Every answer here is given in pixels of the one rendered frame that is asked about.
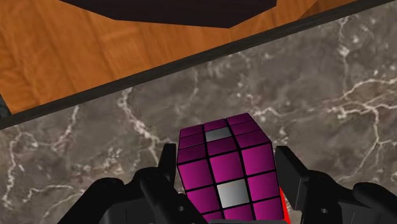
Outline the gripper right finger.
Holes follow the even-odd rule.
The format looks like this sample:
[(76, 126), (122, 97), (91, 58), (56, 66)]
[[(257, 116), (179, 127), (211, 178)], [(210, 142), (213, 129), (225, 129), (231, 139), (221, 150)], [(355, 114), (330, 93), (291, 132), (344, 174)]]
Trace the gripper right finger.
[(397, 224), (397, 195), (376, 183), (339, 185), (325, 172), (309, 170), (287, 146), (275, 148), (279, 185), (300, 224)]

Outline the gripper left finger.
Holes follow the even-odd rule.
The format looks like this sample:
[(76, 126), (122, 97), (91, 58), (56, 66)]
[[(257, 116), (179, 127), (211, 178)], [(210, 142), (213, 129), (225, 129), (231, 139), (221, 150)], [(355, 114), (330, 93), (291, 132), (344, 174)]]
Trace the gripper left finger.
[(57, 224), (207, 224), (174, 188), (176, 150), (176, 144), (164, 144), (158, 165), (136, 171), (127, 184), (94, 181)]

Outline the magenta puzzle cube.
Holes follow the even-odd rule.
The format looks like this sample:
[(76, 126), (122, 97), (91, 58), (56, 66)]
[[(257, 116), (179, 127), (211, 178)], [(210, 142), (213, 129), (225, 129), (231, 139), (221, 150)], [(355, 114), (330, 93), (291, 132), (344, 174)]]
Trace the magenta puzzle cube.
[(180, 130), (178, 173), (210, 224), (290, 224), (272, 143), (249, 113)]

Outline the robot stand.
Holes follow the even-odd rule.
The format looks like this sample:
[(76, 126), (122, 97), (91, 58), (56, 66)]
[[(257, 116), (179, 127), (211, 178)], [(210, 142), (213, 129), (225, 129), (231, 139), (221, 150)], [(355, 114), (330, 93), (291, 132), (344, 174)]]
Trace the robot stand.
[(277, 0), (61, 0), (114, 20), (231, 28)]

